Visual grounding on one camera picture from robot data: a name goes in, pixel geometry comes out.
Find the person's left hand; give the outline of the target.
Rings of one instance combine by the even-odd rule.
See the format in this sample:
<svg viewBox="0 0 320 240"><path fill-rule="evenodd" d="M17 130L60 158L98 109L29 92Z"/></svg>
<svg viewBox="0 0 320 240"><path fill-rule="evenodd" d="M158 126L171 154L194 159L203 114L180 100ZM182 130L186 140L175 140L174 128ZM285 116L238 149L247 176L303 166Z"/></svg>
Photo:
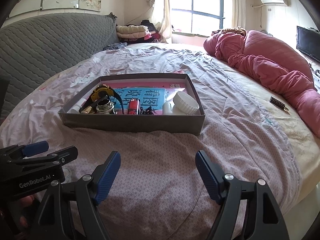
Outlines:
<svg viewBox="0 0 320 240"><path fill-rule="evenodd" d="M29 195L22 199L9 203L1 204L1 239L22 239L28 228L28 222L23 211L32 205L35 197Z"/></svg>

